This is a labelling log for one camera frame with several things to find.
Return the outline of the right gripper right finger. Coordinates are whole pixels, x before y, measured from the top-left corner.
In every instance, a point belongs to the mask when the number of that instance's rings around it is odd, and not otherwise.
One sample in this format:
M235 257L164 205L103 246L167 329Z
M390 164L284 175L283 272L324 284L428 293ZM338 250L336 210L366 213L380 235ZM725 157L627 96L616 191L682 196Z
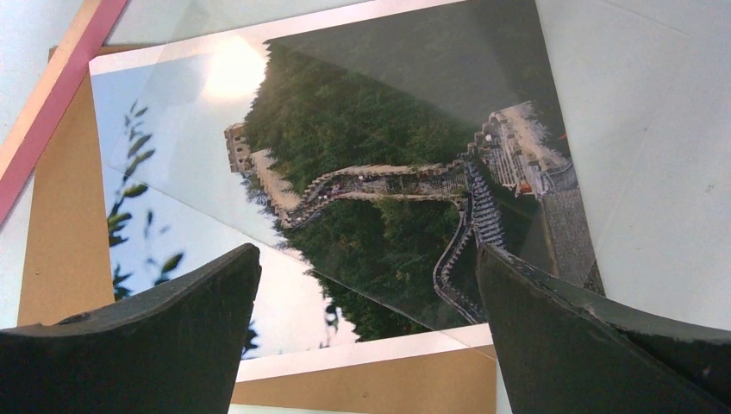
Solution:
M729 412L728 331L617 303L491 245L476 277L513 412Z

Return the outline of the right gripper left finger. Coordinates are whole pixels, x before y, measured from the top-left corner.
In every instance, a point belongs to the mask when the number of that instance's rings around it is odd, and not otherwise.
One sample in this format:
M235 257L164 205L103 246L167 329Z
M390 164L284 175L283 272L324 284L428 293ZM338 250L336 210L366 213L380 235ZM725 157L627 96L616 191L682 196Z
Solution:
M4 329L2 412L227 412L261 271L245 244L102 308Z

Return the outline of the pink wooden photo frame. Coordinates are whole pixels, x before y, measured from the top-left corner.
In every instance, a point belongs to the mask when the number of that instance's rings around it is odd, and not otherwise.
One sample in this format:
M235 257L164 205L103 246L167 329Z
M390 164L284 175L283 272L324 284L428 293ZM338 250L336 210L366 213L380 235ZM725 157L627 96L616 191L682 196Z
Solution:
M126 7L125 0L84 1L1 145L1 221L5 222L42 152Z

